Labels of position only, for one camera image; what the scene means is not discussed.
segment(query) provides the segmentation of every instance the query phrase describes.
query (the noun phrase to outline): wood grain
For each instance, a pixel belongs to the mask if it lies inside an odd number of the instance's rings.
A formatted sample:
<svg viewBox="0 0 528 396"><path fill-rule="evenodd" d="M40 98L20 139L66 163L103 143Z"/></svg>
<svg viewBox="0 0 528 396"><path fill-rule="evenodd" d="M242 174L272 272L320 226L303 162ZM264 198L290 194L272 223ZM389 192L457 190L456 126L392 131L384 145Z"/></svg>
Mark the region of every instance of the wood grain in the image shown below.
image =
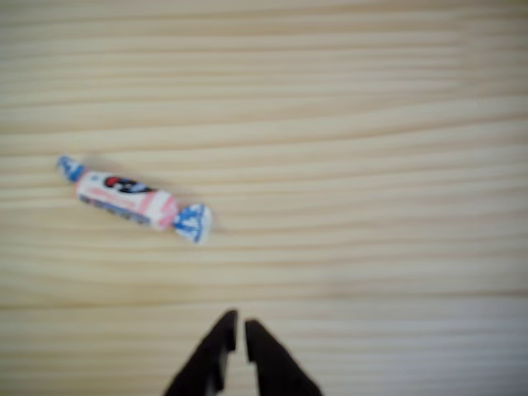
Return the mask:
<svg viewBox="0 0 528 396"><path fill-rule="evenodd" d="M230 306L327 395L528 394L527 33L513 0L3 0L0 394L160 394ZM61 153L210 205L210 243L86 208Z"/></svg>

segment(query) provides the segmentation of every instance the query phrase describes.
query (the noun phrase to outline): wrapped candy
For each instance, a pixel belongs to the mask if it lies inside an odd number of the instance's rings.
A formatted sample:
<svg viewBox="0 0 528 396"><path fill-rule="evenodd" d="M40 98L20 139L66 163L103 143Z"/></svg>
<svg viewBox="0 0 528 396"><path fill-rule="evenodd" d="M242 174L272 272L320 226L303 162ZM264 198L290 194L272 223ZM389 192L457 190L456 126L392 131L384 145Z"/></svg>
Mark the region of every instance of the wrapped candy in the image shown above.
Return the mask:
<svg viewBox="0 0 528 396"><path fill-rule="evenodd" d="M176 197L167 191L113 173L91 171L67 156L59 158L57 168L75 183L76 195L87 204L156 230L174 228L193 243L204 243L209 236L212 216L205 205L179 210Z"/></svg>

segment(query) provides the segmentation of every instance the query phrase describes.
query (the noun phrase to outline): wooden surface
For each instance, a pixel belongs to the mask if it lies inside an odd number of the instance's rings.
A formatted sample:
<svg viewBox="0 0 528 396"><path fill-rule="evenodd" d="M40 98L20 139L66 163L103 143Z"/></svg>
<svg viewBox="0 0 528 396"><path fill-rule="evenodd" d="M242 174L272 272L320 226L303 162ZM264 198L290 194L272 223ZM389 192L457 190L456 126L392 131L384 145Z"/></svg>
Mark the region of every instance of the wooden surface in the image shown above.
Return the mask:
<svg viewBox="0 0 528 396"><path fill-rule="evenodd" d="M230 306L326 395L528 394L526 2L2 0L0 129L0 394L158 395ZM60 153L210 243L85 207Z"/></svg>

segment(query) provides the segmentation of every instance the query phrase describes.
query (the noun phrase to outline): candy wrapper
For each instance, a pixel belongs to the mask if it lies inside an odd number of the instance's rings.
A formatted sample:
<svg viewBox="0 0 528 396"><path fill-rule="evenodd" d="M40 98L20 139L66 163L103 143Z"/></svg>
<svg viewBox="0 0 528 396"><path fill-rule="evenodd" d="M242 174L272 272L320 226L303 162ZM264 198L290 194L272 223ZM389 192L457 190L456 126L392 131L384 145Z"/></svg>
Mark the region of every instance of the candy wrapper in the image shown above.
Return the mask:
<svg viewBox="0 0 528 396"><path fill-rule="evenodd" d="M193 243L204 243L209 237L211 211L205 205L179 210L176 197L167 191L113 173L91 171L67 156L59 158L57 168L75 183L82 202L159 231L173 228Z"/></svg>

